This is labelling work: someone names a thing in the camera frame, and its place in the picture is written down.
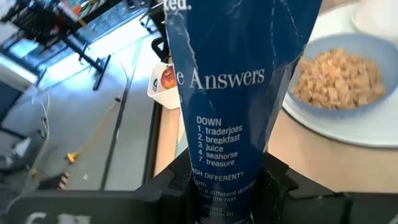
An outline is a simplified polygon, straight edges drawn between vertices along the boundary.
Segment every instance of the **blue bowl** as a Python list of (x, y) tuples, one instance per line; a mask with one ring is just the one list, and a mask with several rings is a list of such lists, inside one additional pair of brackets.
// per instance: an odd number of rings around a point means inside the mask
[[(329, 35), (309, 43), (303, 53), (303, 57), (313, 59), (319, 53), (327, 52), (335, 48), (342, 48), (348, 53), (358, 54), (362, 56), (362, 58), (375, 60), (381, 71), (382, 81), (386, 88), (386, 94), (375, 102), (359, 108), (329, 110), (317, 108), (301, 102), (289, 91), (289, 96), (301, 110), (305, 110), (315, 116), (327, 116), (329, 118), (354, 116), (374, 108), (394, 92), (398, 86), (398, 49), (394, 44), (366, 34)], [(297, 70), (290, 81), (290, 90), (295, 86), (299, 75), (299, 70)]]

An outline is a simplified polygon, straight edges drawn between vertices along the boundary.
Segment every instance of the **yellow cable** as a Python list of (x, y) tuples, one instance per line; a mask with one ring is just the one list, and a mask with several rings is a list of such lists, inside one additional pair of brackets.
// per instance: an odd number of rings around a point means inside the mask
[(90, 29), (90, 28), (88, 27), (87, 23), (86, 23), (85, 21), (83, 21), (83, 19), (80, 19), (80, 18), (79, 18), (77, 21), (80, 23), (80, 25), (81, 25), (82, 27), (86, 28), (86, 29), (88, 30), (88, 32), (90, 32), (94, 37), (97, 36), (97, 34), (96, 34), (92, 29)]
[[(127, 88), (128, 77), (127, 77), (127, 71), (126, 71), (126, 68), (124, 67), (124, 65), (119, 60), (117, 60), (117, 62), (120, 64), (120, 66), (122, 66), (122, 69), (124, 71), (124, 76), (126, 77), (126, 84), (125, 84), (125, 86), (123, 88), (123, 91), (120, 92), (120, 94), (118, 95), (118, 98), (121, 100), (121, 97), (123, 96), (123, 93), (124, 93), (124, 91), (126, 91), (126, 88)], [(49, 143), (49, 139), (50, 139), (49, 127), (48, 127), (49, 119), (48, 119), (48, 116), (47, 116), (47, 111), (49, 110), (49, 105), (50, 105), (50, 98), (49, 97), (50, 97), (50, 95), (47, 93), (48, 102), (47, 102), (47, 106), (44, 108), (45, 117), (47, 118), (47, 123), (44, 122), (44, 128), (47, 131), (47, 133), (46, 133), (47, 136), (46, 136), (46, 139), (44, 140), (43, 146), (42, 146), (40, 151), (43, 151), (45, 148), (47, 148), (48, 143)], [(105, 115), (102, 117), (101, 121), (98, 123), (97, 127), (95, 127), (95, 129), (92, 132), (90, 138), (84, 143), (84, 145), (82, 145), (82, 147), (80, 147), (76, 152), (71, 152), (71, 153), (67, 154), (67, 159), (68, 159), (69, 165), (74, 164), (78, 160), (78, 158), (89, 149), (88, 146), (94, 140), (96, 134), (103, 127), (105, 121), (107, 120), (108, 116), (110, 115), (110, 112), (117, 105), (117, 103), (118, 102), (116, 102), (116, 100), (115, 100), (115, 102), (108, 108), (108, 110), (105, 112)], [(30, 169), (30, 173), (32, 175), (32, 178), (35, 178), (37, 180), (37, 179), (40, 178), (40, 176), (41, 176), (40, 174), (42, 172), (39, 171), (36, 166), (33, 166)]]
[[(118, 98), (121, 100), (121, 97), (123, 97), (123, 93), (124, 91), (126, 91), (127, 88), (127, 81), (128, 81), (128, 77), (127, 77), (127, 71), (126, 68), (124, 68), (124, 65), (119, 62), (119, 64), (122, 66), (122, 69), (124, 71), (124, 76), (126, 77), (126, 84), (123, 88), (123, 91), (120, 92)], [(94, 131), (92, 132), (90, 138), (87, 140), (86, 143), (84, 143), (84, 145), (82, 145), (82, 147), (80, 147), (76, 152), (73, 153), (69, 153), (67, 155), (67, 157), (71, 157), (73, 160), (69, 160), (69, 162), (71, 164), (75, 163), (77, 161), (77, 159), (84, 153), (87, 151), (87, 149), (89, 149), (89, 145), (92, 143), (92, 141), (94, 140), (94, 137), (96, 136), (96, 134), (99, 132), (100, 129), (102, 129), (105, 121), (108, 119), (108, 116), (110, 115), (110, 112), (112, 111), (112, 109), (117, 105), (118, 102), (115, 102), (112, 104), (112, 106), (110, 106), (108, 108), (108, 110), (106, 111), (105, 115), (103, 116), (103, 118), (101, 119), (101, 121), (98, 123), (97, 127), (95, 127)]]

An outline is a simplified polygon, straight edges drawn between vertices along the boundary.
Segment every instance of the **red apple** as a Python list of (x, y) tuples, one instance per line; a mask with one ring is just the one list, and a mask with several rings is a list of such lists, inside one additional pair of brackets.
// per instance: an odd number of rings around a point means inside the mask
[(177, 81), (174, 76), (174, 68), (173, 66), (168, 66), (162, 73), (160, 78), (160, 84), (166, 90), (177, 86)]

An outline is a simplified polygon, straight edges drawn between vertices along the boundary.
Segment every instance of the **table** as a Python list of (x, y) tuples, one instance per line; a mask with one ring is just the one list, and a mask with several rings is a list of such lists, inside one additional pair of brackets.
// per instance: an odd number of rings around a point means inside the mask
[[(328, 10), (339, 3), (341, 1), (323, 5), (321, 10)], [(334, 10), (344, 12), (345, 7), (349, 6), (341, 5)], [(330, 19), (330, 25), (341, 26), (343, 31), (349, 22), (345, 18), (337, 14)], [(328, 28), (322, 27), (314, 32), (328, 35)], [(156, 174), (187, 147), (182, 127), (179, 110), (164, 109)], [(398, 193), (397, 149), (357, 147), (324, 138), (296, 123), (284, 111), (279, 113), (272, 131), (269, 152), (297, 172), (334, 191)]]

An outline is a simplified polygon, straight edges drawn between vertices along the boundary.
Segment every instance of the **wire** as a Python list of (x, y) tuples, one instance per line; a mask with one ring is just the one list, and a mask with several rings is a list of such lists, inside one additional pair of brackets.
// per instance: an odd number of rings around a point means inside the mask
[[(126, 68), (124, 67), (124, 65), (119, 60), (116, 60), (116, 61), (122, 67), (123, 72), (124, 72), (124, 76), (126, 77), (126, 84), (125, 84), (125, 86), (123, 88), (123, 91), (120, 92), (120, 94), (117, 97), (118, 99), (120, 99), (122, 97), (123, 93), (127, 89), (128, 75), (127, 75), (127, 71), (126, 71)], [(50, 106), (50, 95), (49, 95), (49, 93), (47, 91), (41, 90), (40, 88), (38, 88), (38, 89), (39, 89), (39, 91), (43, 91), (44, 93), (47, 94), (47, 105), (46, 105), (46, 107), (44, 106), (43, 103), (40, 103), (42, 105), (42, 108), (43, 108), (43, 111), (44, 111), (44, 116), (45, 116), (45, 121), (42, 120), (42, 122), (43, 122), (44, 128), (46, 130), (46, 139), (45, 139), (45, 141), (43, 143), (42, 148), (40, 149), (41, 153), (44, 153), (46, 151), (47, 146), (48, 146), (49, 141), (50, 141), (49, 140), (50, 139), (50, 127), (49, 127), (49, 117), (48, 117), (49, 106)], [(108, 117), (109, 117), (109, 115), (112, 112), (112, 109), (117, 105), (117, 103), (118, 103), (118, 101), (115, 100), (115, 102), (108, 108), (108, 110), (105, 112), (105, 115), (102, 117), (101, 121), (98, 123), (97, 127), (95, 127), (95, 129), (92, 132), (90, 138), (77, 151), (67, 154), (67, 159), (69, 160), (68, 161), (69, 165), (74, 164), (82, 154), (86, 153), (89, 150), (88, 146), (94, 141), (95, 136), (103, 128), (103, 126), (105, 124), (105, 121), (108, 120)], [(35, 164), (32, 166), (31, 174), (34, 177), (36, 177), (36, 179), (39, 179), (40, 177), (38, 176), (39, 170), (37, 168), (37, 164), (39, 164), (39, 161), (36, 161)]]
[[(124, 76), (126, 77), (126, 84), (125, 84), (125, 86), (123, 88), (123, 91), (120, 92), (120, 94), (118, 95), (118, 98), (120, 99), (122, 97), (124, 91), (126, 91), (128, 76), (127, 76), (127, 71), (126, 71), (126, 68), (124, 67), (124, 65), (119, 60), (116, 60), (116, 61), (122, 66), (122, 69), (124, 71)], [(88, 141), (86, 143), (84, 143), (84, 145), (82, 145), (82, 147), (79, 148), (79, 150), (77, 150), (75, 152), (75, 154), (77, 154), (77, 156), (80, 156), (81, 154), (86, 152), (86, 150), (88, 149), (88, 146), (92, 143), (92, 141), (94, 140), (94, 137), (98, 133), (98, 131), (103, 127), (103, 125), (104, 125), (105, 121), (107, 120), (110, 112), (117, 105), (117, 103), (118, 102), (115, 100), (115, 102), (108, 108), (108, 110), (106, 111), (105, 115), (103, 116), (101, 121), (98, 123), (97, 127), (95, 127), (95, 129), (92, 132), (92, 134), (91, 134), (90, 138), (88, 139)]]

